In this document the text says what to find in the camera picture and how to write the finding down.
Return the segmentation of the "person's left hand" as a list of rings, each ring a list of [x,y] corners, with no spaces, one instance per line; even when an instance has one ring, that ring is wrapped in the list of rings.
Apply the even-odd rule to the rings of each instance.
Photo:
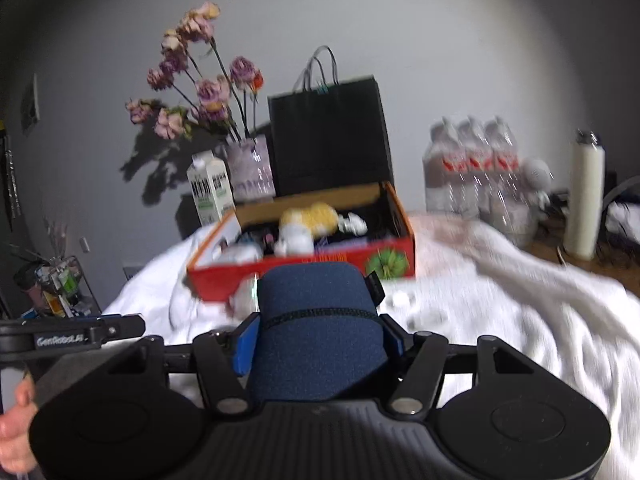
[[[28,436],[38,411],[32,376],[26,375],[14,393],[14,407],[1,416],[1,467],[9,474],[29,474],[37,467]]]

